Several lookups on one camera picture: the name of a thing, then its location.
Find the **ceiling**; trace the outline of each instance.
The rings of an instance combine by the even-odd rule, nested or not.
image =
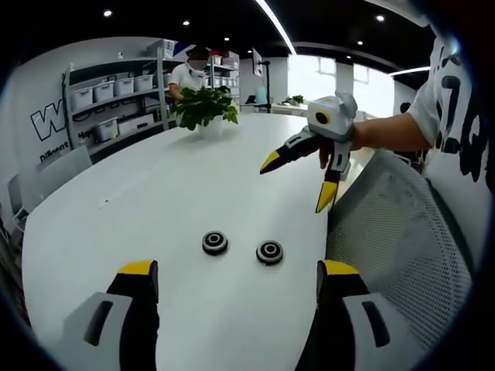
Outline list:
[[[427,66],[434,35],[363,0],[267,0],[299,54],[330,56],[384,72]],[[13,63],[24,63],[50,49],[85,39],[152,36],[229,49],[247,58],[254,47],[262,56],[287,56],[288,49],[254,0],[128,2],[37,2],[22,10],[10,39]],[[103,17],[110,9],[111,17]],[[378,22],[376,15],[384,15]],[[189,26],[183,21],[189,20]],[[320,49],[314,43],[332,46]],[[397,77],[418,88],[427,73]]]

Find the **green leaves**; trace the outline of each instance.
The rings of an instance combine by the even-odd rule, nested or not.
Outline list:
[[[237,121],[237,110],[234,106],[229,106],[227,108],[227,112],[224,113],[222,118],[229,122],[234,122],[235,124],[239,124],[239,121]]]
[[[184,88],[181,93],[184,99],[178,100],[170,108],[172,113],[182,115],[180,127],[190,130],[194,130],[197,125],[206,127],[216,116],[238,124],[237,109],[232,106],[232,98],[221,91]]]

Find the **white storage bin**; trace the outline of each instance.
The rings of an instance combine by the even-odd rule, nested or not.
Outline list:
[[[230,56],[228,58],[222,59],[222,64],[224,66],[230,66],[235,70],[239,70],[239,59],[236,56]]]
[[[131,122],[129,122],[129,121],[121,122],[118,125],[118,134],[119,135],[127,134],[128,132],[130,132],[132,130],[134,130],[134,129],[132,128]]]
[[[134,77],[115,81],[114,90],[116,97],[134,93]]]
[[[77,111],[93,104],[93,88],[85,87],[72,94],[72,111]]]
[[[109,100],[114,97],[114,81],[105,81],[93,87],[94,99],[97,102]]]
[[[222,57],[221,56],[211,56],[211,60],[213,61],[213,64],[222,64]]]
[[[158,48],[163,49],[163,58],[172,59],[177,41],[161,39],[146,48],[147,56],[157,56]]]
[[[151,90],[153,88],[153,75],[142,75],[134,78],[135,91]]]
[[[118,136],[117,118],[105,120],[94,127],[94,133],[98,141],[109,141]]]
[[[153,114],[132,118],[131,120],[127,120],[126,123],[129,124],[131,130],[141,129],[153,124]]]

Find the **desk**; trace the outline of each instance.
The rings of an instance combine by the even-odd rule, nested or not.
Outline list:
[[[292,116],[306,117],[308,114],[308,105],[292,106],[291,104],[272,104],[271,112],[273,114],[291,114]]]
[[[155,259],[158,369],[295,368],[315,311],[316,261],[325,256],[327,215],[314,213],[323,171],[314,154],[260,176],[266,156],[306,120],[239,119],[220,141],[181,128],[141,141],[34,210],[22,279],[42,344],[53,344],[65,317],[106,291],[119,267]],[[229,239],[225,255],[203,252],[201,239],[211,230]],[[257,261],[263,240],[284,247],[279,265]]]

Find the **linear light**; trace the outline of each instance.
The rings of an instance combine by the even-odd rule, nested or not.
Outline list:
[[[275,13],[271,10],[271,8],[268,6],[265,0],[255,0],[258,5],[261,6],[261,9],[263,9],[263,12],[270,18],[271,23],[274,24],[275,28],[277,29],[278,33],[280,36],[284,39],[285,44],[287,45],[288,49],[291,51],[291,53],[295,56],[297,56],[297,53],[295,52],[295,48],[291,43],[290,38],[287,35],[287,32],[284,30],[282,27],[282,24],[278,20],[277,16]]]
[[[392,72],[389,73],[388,76],[397,76],[397,75],[403,75],[405,73],[413,73],[413,72],[422,72],[422,71],[430,71],[430,67],[418,67],[418,68],[411,68],[410,70],[402,70],[398,72]]]

